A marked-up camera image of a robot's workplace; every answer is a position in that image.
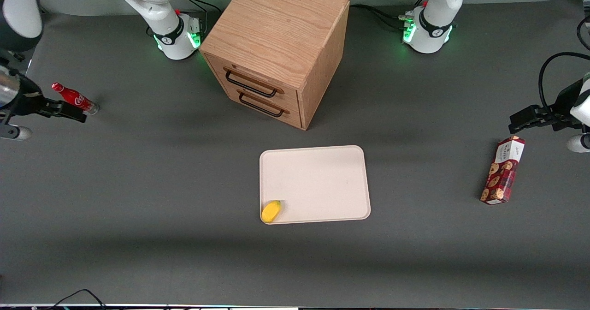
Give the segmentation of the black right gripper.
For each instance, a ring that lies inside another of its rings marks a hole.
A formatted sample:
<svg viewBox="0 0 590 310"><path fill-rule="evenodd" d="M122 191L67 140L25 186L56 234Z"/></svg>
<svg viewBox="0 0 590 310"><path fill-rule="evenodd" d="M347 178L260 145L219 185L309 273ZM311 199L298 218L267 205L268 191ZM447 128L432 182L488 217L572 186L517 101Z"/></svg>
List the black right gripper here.
<svg viewBox="0 0 590 310"><path fill-rule="evenodd" d="M87 116L77 107L63 107L63 101L45 98L43 93L28 77L18 71L10 72L10 114L13 116L28 116L37 114L47 117L61 117L85 123Z"/></svg>

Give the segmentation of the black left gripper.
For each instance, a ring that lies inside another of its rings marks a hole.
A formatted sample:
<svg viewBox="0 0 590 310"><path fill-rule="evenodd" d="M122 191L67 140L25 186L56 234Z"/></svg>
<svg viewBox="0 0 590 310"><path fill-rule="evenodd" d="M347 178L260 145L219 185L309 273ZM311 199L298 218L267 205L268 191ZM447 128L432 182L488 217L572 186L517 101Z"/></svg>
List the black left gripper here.
<svg viewBox="0 0 590 310"><path fill-rule="evenodd" d="M551 109L559 122L552 119L546 108L539 105L530 105L514 113L509 118L510 134L516 135L525 129L545 126L552 127L553 131L586 127L586 80L580 79L563 89Z"/></svg>

